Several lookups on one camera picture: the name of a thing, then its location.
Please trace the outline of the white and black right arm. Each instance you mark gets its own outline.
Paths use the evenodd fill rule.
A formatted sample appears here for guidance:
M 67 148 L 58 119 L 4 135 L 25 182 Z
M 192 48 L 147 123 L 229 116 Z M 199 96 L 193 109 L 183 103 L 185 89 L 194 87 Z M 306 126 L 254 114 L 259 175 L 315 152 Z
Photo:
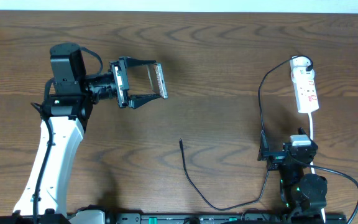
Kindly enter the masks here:
M 322 209 L 327 205 L 328 184 L 325 177 L 304 172 L 313 161 L 318 145 L 305 133 L 291 135 L 282 150 L 271 151 L 264 131 L 260 134 L 258 160 L 267 163 L 268 171 L 280 173 L 280 196 L 290 209 L 288 222 L 308 220 L 323 223 Z

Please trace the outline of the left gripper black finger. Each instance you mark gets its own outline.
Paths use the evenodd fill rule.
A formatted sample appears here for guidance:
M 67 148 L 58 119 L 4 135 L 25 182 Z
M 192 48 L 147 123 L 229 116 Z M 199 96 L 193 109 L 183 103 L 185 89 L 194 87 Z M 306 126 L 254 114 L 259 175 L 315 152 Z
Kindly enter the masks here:
M 136 58 L 132 58 L 132 57 L 124 57 L 123 61 L 124 61 L 124 66 L 126 68 L 150 65 L 150 64 L 154 64 L 157 62 L 156 60 L 141 60 L 141 59 L 136 59 Z
M 129 97 L 129 107 L 132 109 L 137 109 L 142 105 L 160 98 L 157 94 L 146 94 L 146 95 L 131 95 Z

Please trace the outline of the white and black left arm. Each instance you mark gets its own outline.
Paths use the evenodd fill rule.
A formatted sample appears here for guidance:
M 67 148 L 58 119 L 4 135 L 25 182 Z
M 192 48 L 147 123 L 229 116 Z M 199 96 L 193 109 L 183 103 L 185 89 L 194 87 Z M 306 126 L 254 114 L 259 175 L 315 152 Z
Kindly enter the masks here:
M 93 106 L 101 100 L 115 99 L 120 108 L 136 109 L 168 97 L 162 65 L 155 60 L 120 57 L 109 63 L 107 73 L 86 72 L 83 52 L 98 54 L 75 43 L 50 49 L 53 78 L 45 84 L 44 100 L 32 106 L 39 112 L 40 143 L 35 161 L 19 201 L 4 223 L 115 223 L 116 215 L 89 205 L 74 214 L 67 212 L 67 192 L 75 155 L 83 140 Z M 151 94 L 130 95 L 127 71 L 144 66 Z

